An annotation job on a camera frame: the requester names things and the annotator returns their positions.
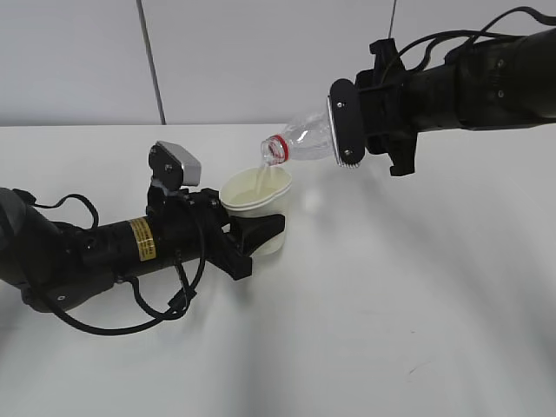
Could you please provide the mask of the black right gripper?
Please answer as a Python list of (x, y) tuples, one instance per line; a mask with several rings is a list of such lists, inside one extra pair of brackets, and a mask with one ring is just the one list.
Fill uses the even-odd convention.
[(406, 73), (393, 38), (380, 39), (369, 45), (374, 56), (373, 69), (359, 72), (355, 87), (361, 106), (367, 150), (381, 150), (392, 163), (391, 176), (415, 172), (418, 133), (403, 109), (402, 84), (384, 82)]

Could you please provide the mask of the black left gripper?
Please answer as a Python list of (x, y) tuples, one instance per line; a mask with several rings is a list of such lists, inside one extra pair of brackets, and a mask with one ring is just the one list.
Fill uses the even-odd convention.
[[(219, 192), (181, 189), (166, 195), (159, 187), (147, 194), (147, 221), (156, 245), (156, 259), (165, 266), (200, 256), (233, 280), (251, 276), (253, 253), (285, 230), (281, 214), (230, 218)], [(229, 224), (229, 232), (222, 228)]]

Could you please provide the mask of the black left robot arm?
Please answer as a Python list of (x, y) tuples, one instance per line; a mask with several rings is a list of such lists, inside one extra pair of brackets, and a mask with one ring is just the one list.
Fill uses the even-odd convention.
[(34, 294), (33, 278), (58, 306), (69, 311), (111, 289), (117, 280), (203, 258), (233, 280), (251, 275), (252, 254), (281, 234), (284, 215), (230, 215), (213, 189), (186, 189), (165, 196), (151, 188), (146, 214), (122, 222), (80, 228), (52, 222), (32, 195), (1, 190), (1, 207), (15, 238), (1, 237), (1, 279), (20, 290), (25, 304), (47, 313)]

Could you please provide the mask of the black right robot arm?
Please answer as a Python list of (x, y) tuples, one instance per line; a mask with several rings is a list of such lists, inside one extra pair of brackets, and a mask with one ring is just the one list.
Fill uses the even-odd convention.
[(355, 81), (372, 155), (411, 175), (417, 137), (448, 129), (526, 129), (555, 122), (555, 31), (496, 36), (449, 51), (442, 65), (408, 70), (393, 41), (372, 44), (375, 65)]

